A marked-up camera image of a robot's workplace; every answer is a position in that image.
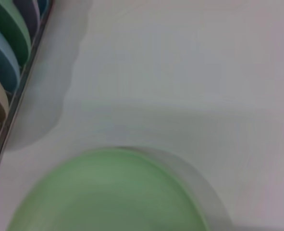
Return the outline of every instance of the green bowl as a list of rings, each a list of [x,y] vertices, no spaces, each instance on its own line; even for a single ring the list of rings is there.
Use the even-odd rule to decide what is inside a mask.
[[[207,231],[181,184],[135,151],[86,152],[48,174],[8,231]]]

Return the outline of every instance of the dish rack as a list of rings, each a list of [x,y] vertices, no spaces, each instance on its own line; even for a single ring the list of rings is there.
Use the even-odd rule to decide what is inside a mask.
[[[0,163],[2,161],[5,145],[8,140],[12,125],[17,115],[23,95],[25,93],[27,83],[30,79],[30,73],[34,64],[36,53],[38,51],[41,38],[44,34],[52,7],[53,7],[53,0],[50,0],[46,12],[42,15],[38,33],[33,41],[29,61],[20,69],[21,75],[20,75],[19,88],[14,93],[6,92],[9,102],[9,113],[6,120],[3,123],[0,123]]]

